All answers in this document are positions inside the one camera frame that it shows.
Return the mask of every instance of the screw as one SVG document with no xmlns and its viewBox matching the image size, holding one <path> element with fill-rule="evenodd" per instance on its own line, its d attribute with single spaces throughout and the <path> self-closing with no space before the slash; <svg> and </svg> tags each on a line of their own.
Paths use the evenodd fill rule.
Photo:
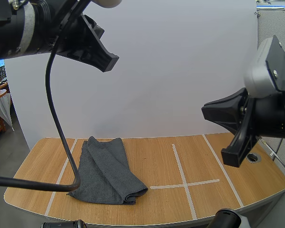
<svg viewBox="0 0 285 228">
<path fill-rule="evenodd" d="M 279 77 L 279 75 L 277 74 L 276 70 L 274 70 L 274 76 L 275 76 L 276 79 Z"/>
</svg>

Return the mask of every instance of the black cable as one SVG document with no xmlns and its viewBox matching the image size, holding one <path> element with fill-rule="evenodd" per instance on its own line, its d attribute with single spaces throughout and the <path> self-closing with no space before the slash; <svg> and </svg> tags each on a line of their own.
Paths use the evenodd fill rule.
<svg viewBox="0 0 285 228">
<path fill-rule="evenodd" d="M 280 146 L 281 146 L 281 144 L 282 144 L 282 141 L 283 141 L 283 139 L 280 139 L 280 142 L 279 142 L 279 144 L 278 144 L 278 146 L 277 146 L 277 149 L 276 149 L 275 153 L 278 153 L 278 151 L 279 151 L 279 149 L 280 149 Z"/>
<path fill-rule="evenodd" d="M 267 146 L 267 148 L 273 153 L 273 155 L 278 159 L 278 161 L 281 163 L 281 165 L 285 168 L 284 162 L 279 158 L 279 156 L 276 154 L 276 152 L 269 146 L 264 139 L 261 138 L 261 142 Z"/>
<path fill-rule="evenodd" d="M 58 120 L 58 117 L 57 117 L 57 114 L 54 108 L 54 103 L 53 103 L 52 94 L 51 94 L 51 86 L 50 86 L 50 74 L 51 74 L 51 68 L 54 62 L 55 55 L 58 51 L 60 42 L 65 38 L 65 34 L 67 30 L 72 25 L 74 20 L 78 18 L 78 16 L 83 12 L 83 10 L 87 7 L 89 3 L 90 3 L 90 0 L 80 0 L 75 6 L 74 10 L 72 11 L 72 13 L 70 14 L 68 18 L 67 23 L 65 24 L 62 31 L 59 34 L 59 37 L 57 38 L 57 41 L 48 59 L 47 68 L 46 68 L 46 92 L 47 92 L 47 98 L 48 98 L 47 101 L 48 101 L 48 105 L 51 110 L 56 128 L 60 135 L 62 144 L 65 148 L 67 157 L 73 169 L 74 176 L 75 176 L 74 182 L 70 185 L 61 185 L 61 184 L 51 184 L 51 183 L 43 183 L 43 182 L 37 182 L 37 181 L 0 177 L 0 186 L 32 189 L 32 190 L 43 190 L 43 191 L 73 191 L 73 190 L 76 190 L 80 185 L 80 176 L 79 176 L 78 169 L 76 167 L 76 164 L 74 162 L 74 159 L 68 147 L 66 138 L 63 134 L 62 128 L 60 126 L 60 123 L 59 123 L 59 120 Z"/>
</svg>

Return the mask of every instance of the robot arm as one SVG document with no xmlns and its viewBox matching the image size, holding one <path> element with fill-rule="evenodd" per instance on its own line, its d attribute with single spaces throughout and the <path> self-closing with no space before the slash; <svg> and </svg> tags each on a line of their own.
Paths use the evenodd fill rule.
<svg viewBox="0 0 285 228">
<path fill-rule="evenodd" d="M 107 8 L 120 3 L 120 0 L 94 1 Z M 0 186 L 73 191 L 80 185 L 78 169 L 54 108 L 50 72 L 56 54 L 103 72 L 112 70 L 117 62 L 119 57 L 108 52 L 100 41 L 104 30 L 82 14 L 89 3 L 90 0 L 0 0 L 0 59 L 51 53 L 45 77 L 47 100 L 75 176 L 69 185 L 0 177 Z"/>
<path fill-rule="evenodd" d="M 235 94 L 202 107 L 204 118 L 235 137 L 223 149 L 226 165 L 239 167 L 260 136 L 285 138 L 285 52 L 276 36 L 265 39 Z"/>
<path fill-rule="evenodd" d="M 121 0 L 93 2 L 109 8 Z M 51 52 L 77 4 L 77 0 L 0 0 L 0 59 Z M 81 14 L 68 29 L 57 54 L 110 71 L 119 57 L 105 49 L 100 41 L 103 33 L 93 19 Z"/>
</svg>

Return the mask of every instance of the gray towel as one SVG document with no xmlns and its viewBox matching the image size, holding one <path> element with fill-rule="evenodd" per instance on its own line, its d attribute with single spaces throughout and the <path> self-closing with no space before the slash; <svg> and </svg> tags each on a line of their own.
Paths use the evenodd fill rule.
<svg viewBox="0 0 285 228">
<path fill-rule="evenodd" d="M 135 204 L 148 188 L 131 173 L 123 141 L 84 141 L 80 156 L 81 184 L 68 195 L 90 203 Z"/>
</svg>

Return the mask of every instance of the black cylinder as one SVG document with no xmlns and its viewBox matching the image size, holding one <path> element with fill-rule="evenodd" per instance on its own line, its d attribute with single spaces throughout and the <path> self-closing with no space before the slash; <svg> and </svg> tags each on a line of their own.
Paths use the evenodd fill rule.
<svg viewBox="0 0 285 228">
<path fill-rule="evenodd" d="M 238 228 L 241 225 L 239 215 L 231 210 L 219 210 L 207 228 Z"/>
<path fill-rule="evenodd" d="M 41 228 L 86 228 L 83 220 L 68 222 L 45 222 Z"/>
</svg>

